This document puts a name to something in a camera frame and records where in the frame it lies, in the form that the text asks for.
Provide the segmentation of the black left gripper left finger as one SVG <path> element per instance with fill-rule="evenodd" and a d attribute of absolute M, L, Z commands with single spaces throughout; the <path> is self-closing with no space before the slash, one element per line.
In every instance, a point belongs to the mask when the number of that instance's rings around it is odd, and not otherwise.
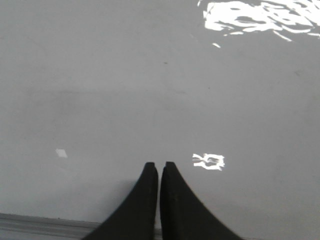
<path fill-rule="evenodd" d="M 119 207 L 84 240 L 152 240 L 158 198 L 158 171 L 145 163 L 133 189 Z"/>

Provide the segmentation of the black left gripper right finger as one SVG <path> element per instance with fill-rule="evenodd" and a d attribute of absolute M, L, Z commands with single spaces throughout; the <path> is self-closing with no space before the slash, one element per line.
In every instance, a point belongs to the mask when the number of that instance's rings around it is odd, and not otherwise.
<path fill-rule="evenodd" d="M 174 162 L 163 168 L 159 206 L 164 240 L 241 239 L 204 206 Z"/>

